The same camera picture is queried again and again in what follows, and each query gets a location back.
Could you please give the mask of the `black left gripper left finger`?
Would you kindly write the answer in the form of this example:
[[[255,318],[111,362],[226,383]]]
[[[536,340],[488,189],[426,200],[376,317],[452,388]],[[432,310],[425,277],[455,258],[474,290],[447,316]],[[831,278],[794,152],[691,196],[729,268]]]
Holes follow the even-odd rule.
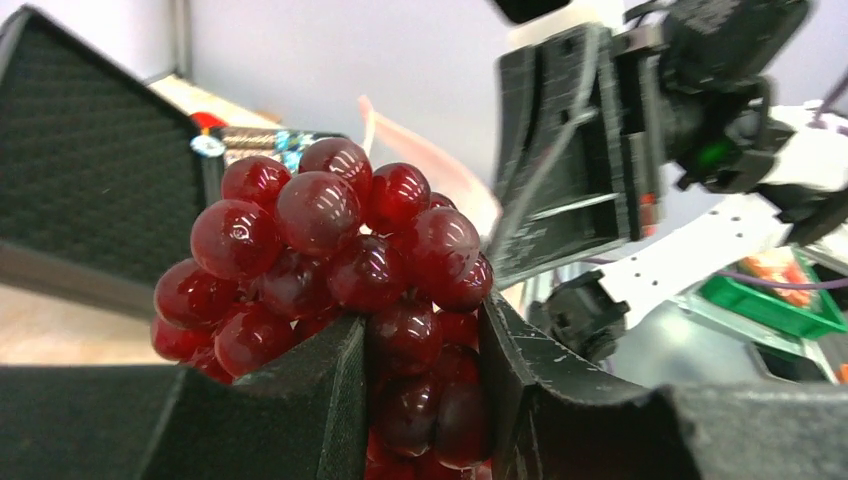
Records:
[[[359,479],[364,324],[335,321],[231,385],[186,367],[5,367],[5,479]]]

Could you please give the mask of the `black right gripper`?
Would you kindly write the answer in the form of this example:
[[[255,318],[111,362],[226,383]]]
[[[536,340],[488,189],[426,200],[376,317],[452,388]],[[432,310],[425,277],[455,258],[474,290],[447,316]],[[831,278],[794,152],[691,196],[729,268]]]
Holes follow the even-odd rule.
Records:
[[[503,55],[496,284],[642,239],[667,162],[683,188],[752,190],[791,136],[770,117],[765,69],[810,10],[647,1],[626,11],[623,32],[580,20]]]

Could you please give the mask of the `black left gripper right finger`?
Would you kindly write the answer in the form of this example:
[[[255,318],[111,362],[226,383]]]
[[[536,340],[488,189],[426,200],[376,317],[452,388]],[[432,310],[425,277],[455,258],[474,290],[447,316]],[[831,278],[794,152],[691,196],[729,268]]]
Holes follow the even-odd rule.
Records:
[[[843,479],[847,390],[781,382],[647,389],[526,323],[480,316],[497,479]]]

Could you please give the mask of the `red grape bunch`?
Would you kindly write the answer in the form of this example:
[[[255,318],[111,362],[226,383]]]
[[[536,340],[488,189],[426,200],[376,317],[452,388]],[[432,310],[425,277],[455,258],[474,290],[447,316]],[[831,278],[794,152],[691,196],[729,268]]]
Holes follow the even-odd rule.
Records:
[[[478,310],[494,274],[452,201],[344,137],[240,158],[220,193],[156,284],[155,352],[229,384],[364,314],[366,477],[489,478]]]

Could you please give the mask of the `clear zip top bag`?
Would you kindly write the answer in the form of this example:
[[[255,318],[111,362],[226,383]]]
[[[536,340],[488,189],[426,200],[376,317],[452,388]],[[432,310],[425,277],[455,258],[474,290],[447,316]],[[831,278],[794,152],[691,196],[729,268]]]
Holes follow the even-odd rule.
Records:
[[[491,189],[446,151],[377,112],[368,97],[360,96],[358,106],[364,122],[362,148],[372,167],[395,162],[415,166],[431,189],[450,198],[488,242],[502,213]]]

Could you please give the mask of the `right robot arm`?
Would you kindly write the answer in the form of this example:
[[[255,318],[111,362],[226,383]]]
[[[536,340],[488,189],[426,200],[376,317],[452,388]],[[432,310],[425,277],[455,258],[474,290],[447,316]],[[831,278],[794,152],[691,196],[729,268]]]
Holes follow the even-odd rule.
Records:
[[[486,251],[497,284],[644,239],[666,163],[680,167],[679,189],[721,201],[553,290],[542,328],[593,362],[682,289],[761,251],[812,244],[847,218],[842,138],[776,119],[765,74],[810,2],[613,2],[611,21],[602,8],[498,3],[514,46],[499,61],[502,214]]]

